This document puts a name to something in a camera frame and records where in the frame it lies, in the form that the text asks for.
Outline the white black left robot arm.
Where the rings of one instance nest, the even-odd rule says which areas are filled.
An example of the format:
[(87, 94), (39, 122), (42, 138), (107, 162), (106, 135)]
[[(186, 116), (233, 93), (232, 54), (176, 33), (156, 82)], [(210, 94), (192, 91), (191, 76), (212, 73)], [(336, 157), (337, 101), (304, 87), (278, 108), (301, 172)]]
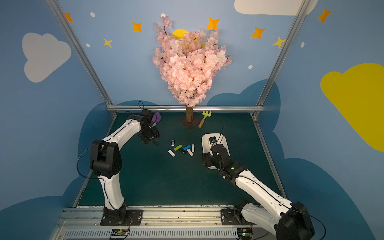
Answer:
[(144, 144), (160, 137), (158, 129), (153, 126), (154, 113), (138, 103), (141, 113), (131, 114), (114, 132), (101, 140), (94, 140), (91, 150), (90, 169), (99, 180), (105, 198), (102, 226), (131, 225), (133, 220), (127, 212), (127, 205), (120, 186), (120, 172), (123, 166), (121, 148), (135, 135)]

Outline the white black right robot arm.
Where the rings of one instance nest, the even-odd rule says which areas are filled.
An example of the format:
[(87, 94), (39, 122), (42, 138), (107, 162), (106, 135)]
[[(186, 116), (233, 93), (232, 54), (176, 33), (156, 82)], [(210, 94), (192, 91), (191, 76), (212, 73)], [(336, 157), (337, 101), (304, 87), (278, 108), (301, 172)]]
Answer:
[(232, 160), (223, 133), (202, 136), (203, 164), (218, 170), (220, 176), (245, 191), (259, 203), (256, 206), (243, 201), (235, 208), (245, 221), (262, 227), (278, 240), (310, 240), (315, 236), (307, 207), (301, 202), (292, 203), (275, 193), (241, 163)]

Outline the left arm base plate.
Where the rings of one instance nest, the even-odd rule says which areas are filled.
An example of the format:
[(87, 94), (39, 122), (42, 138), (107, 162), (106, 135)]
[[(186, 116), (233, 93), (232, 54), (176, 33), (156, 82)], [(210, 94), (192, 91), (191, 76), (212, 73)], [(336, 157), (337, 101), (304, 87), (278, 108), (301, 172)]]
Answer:
[(121, 211), (106, 210), (100, 222), (101, 226), (140, 226), (143, 219), (143, 210), (127, 209), (123, 214)]

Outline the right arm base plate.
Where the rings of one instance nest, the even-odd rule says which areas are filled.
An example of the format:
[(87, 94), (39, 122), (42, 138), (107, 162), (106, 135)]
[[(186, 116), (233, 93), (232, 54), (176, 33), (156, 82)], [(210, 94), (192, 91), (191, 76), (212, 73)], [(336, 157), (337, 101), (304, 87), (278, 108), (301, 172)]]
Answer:
[(236, 209), (224, 208), (220, 210), (221, 221), (223, 226), (251, 226), (247, 222), (241, 212)]

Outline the white usb flash drive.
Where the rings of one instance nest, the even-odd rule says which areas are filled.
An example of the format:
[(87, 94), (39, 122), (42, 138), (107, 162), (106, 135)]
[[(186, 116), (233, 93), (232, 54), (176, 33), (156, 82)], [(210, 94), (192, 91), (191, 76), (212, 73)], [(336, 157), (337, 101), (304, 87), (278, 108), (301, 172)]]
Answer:
[(172, 150), (168, 150), (168, 153), (172, 156), (172, 157), (175, 157), (176, 154), (172, 151)]

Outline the green usb flash drive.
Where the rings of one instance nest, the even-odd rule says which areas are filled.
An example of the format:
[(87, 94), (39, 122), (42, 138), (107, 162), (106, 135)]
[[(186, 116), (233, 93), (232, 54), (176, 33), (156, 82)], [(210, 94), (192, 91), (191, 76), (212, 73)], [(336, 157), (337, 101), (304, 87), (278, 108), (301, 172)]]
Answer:
[(182, 148), (182, 145), (178, 145), (177, 147), (174, 148), (175, 151), (178, 151), (179, 149)]

